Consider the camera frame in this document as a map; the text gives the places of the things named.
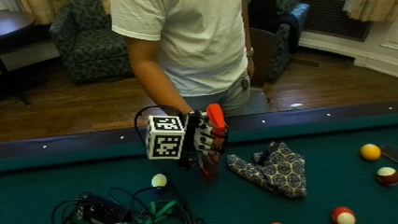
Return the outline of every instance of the curtain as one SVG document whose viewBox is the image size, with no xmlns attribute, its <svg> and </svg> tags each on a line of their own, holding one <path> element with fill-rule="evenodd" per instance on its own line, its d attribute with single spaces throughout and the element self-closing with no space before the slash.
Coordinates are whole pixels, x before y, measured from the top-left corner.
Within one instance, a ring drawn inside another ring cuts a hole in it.
<svg viewBox="0 0 398 224">
<path fill-rule="evenodd" d="M 51 24 L 67 0 L 19 0 L 25 12 L 36 17 L 37 24 Z M 111 0 L 103 0 L 104 10 L 111 12 Z"/>
<path fill-rule="evenodd" d="M 398 0 L 346 0 L 345 11 L 359 21 L 395 21 Z"/>
</svg>

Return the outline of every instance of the white t-shirt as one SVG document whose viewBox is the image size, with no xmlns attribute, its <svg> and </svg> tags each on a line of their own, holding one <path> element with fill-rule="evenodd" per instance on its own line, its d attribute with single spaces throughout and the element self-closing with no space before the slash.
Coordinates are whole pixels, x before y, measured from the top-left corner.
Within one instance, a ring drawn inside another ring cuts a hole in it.
<svg viewBox="0 0 398 224">
<path fill-rule="evenodd" d="M 112 30 L 161 42 L 182 96 L 225 91 L 246 70 L 241 0 L 112 0 Z"/>
</svg>

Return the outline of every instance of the armchair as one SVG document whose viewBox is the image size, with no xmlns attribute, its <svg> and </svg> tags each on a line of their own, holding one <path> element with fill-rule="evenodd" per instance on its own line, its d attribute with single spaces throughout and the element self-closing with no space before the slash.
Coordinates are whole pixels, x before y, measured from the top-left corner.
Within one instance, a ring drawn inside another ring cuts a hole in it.
<svg viewBox="0 0 398 224">
<path fill-rule="evenodd" d="M 298 47 L 298 39 L 309 10 L 310 5 L 300 3 L 298 0 L 252 0 L 249 5 L 249 25 L 252 28 L 274 34 L 276 37 L 274 48 L 270 49 L 273 57 L 270 59 L 270 57 L 265 56 L 262 62 L 269 64 L 270 67 L 266 71 L 261 71 L 262 74 L 256 74 L 262 76 L 261 79 L 276 81 L 282 74 Z"/>
<path fill-rule="evenodd" d="M 101 0 L 68 0 L 49 34 L 73 82 L 133 76 L 124 37 L 111 29 Z"/>
</svg>

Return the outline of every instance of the wooden floor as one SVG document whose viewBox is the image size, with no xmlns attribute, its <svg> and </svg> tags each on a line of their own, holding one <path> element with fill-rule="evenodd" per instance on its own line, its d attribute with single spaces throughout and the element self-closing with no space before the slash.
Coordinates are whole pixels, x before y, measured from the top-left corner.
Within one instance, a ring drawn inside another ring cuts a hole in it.
<svg viewBox="0 0 398 224">
<path fill-rule="evenodd" d="M 305 109 L 398 99 L 398 78 L 354 66 L 350 58 L 308 49 L 294 57 L 280 80 L 265 84 L 269 112 L 292 104 Z M 135 78 L 72 84 L 60 59 L 19 72 L 48 83 L 27 91 L 31 106 L 15 98 L 0 102 L 0 142 L 128 128 L 137 111 L 153 104 Z"/>
</svg>

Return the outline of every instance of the dark table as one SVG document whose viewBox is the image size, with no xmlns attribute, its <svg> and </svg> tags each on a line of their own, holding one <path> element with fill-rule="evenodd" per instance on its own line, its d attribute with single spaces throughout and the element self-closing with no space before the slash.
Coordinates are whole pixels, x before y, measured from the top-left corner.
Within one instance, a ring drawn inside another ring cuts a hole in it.
<svg viewBox="0 0 398 224">
<path fill-rule="evenodd" d="M 333 208 L 347 206 L 357 223 L 398 223 L 398 187 L 375 179 L 381 167 L 398 165 L 385 156 L 359 156 L 367 143 L 398 146 L 398 102 L 242 116 L 229 123 L 226 155 L 250 161 L 253 152 L 284 141 L 305 157 L 309 194 L 290 199 L 258 187 L 228 169 L 225 157 L 213 182 L 176 161 L 160 161 L 194 217 L 208 224 L 332 223 Z M 135 192 L 162 173 L 133 129 L 1 143 L 0 170 L 3 224 L 49 223 L 59 202 L 84 191 L 105 198 L 111 188 Z"/>
<path fill-rule="evenodd" d="M 27 12 L 0 11 L 0 43 L 5 38 L 19 35 L 35 23 L 35 17 Z M 24 90 L 19 87 L 17 80 L 12 77 L 8 68 L 5 67 L 0 58 L 0 72 L 1 82 L 4 85 L 4 94 L 15 95 L 19 99 L 29 105 Z"/>
</svg>

